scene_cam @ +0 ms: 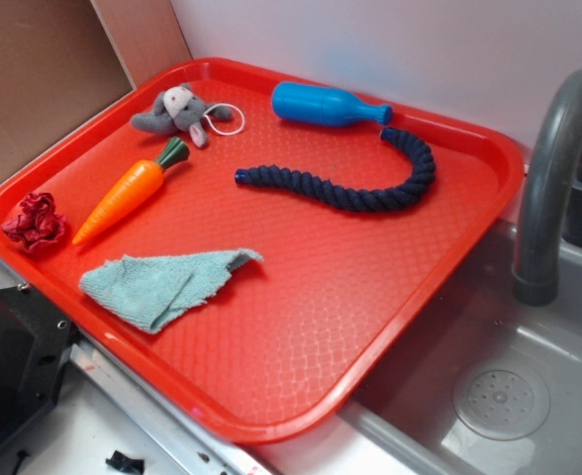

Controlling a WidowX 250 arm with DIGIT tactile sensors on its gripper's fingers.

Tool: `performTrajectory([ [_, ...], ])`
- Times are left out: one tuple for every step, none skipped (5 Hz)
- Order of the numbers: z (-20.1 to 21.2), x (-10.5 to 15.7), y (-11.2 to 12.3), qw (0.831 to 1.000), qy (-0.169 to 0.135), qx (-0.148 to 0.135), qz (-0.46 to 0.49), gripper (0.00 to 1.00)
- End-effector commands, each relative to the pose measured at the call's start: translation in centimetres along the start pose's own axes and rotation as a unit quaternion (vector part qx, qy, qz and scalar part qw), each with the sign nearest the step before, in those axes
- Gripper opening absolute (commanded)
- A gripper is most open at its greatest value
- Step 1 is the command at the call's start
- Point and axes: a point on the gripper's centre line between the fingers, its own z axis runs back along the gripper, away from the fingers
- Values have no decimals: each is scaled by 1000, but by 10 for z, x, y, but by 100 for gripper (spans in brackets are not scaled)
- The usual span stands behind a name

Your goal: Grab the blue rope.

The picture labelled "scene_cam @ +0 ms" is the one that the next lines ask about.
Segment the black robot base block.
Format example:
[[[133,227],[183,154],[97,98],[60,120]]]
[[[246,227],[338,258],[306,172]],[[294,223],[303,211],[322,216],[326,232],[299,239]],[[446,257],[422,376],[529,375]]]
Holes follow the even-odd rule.
[[[0,289],[0,455],[56,406],[75,333],[38,289]]]

